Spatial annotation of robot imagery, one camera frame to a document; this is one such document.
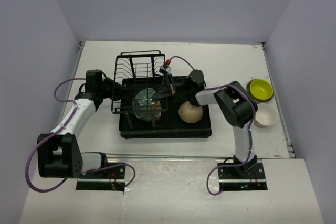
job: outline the white table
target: white table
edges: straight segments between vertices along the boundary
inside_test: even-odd
[[[186,58],[196,69],[204,73],[208,87],[237,80],[243,86],[253,78],[269,80],[264,52],[261,45],[190,44],[158,42],[109,42],[87,41],[79,61],[76,77],[85,77],[87,70],[101,69],[113,78],[115,58],[123,51],[160,50],[166,59],[173,55]],[[190,68],[174,59],[172,74],[183,76]],[[82,81],[75,81],[70,91],[73,98]],[[270,102],[275,109],[275,99]],[[229,157],[234,154],[235,143],[232,127],[226,122],[217,105],[210,106],[212,136],[175,139],[125,140],[119,133],[119,115],[112,114],[111,101],[105,100],[97,113],[89,120],[79,136],[82,152],[114,154],[143,154],[164,156]],[[286,136],[280,120],[269,128],[253,127],[254,149],[259,158],[289,158]]]
[[[21,224],[255,223],[322,224],[321,212],[302,159],[265,159],[267,191],[228,191],[211,196],[205,188],[215,161],[129,161],[137,176],[119,191],[75,191],[76,180],[57,190],[28,193]],[[126,179],[131,170],[126,168]],[[33,183],[47,188],[59,179]],[[218,174],[210,185],[218,187]]]

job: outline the black dish rack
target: black dish rack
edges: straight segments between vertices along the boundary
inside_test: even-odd
[[[120,114],[119,131],[124,138],[167,138],[167,137],[201,137],[211,135],[211,123],[208,106],[203,107],[202,119],[194,124],[184,122],[178,115],[178,109],[187,100],[190,92],[184,85],[186,77],[173,77],[176,95],[171,97],[167,78],[160,72],[165,63],[165,54],[158,50],[123,52],[115,61],[114,81],[121,89],[113,87],[113,114]],[[142,90],[152,88],[160,91],[160,107],[147,108],[146,114],[161,113],[159,120],[152,117],[151,122],[138,119],[133,107],[133,98]]]

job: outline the gray wall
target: gray wall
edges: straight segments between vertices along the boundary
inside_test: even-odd
[[[81,40],[261,42],[290,0],[58,0]]]
[[[336,222],[336,0],[291,0],[266,54],[297,157]]]
[[[53,89],[71,77],[77,45],[56,0],[0,0],[0,223],[19,221],[26,159],[37,136],[58,123]]]

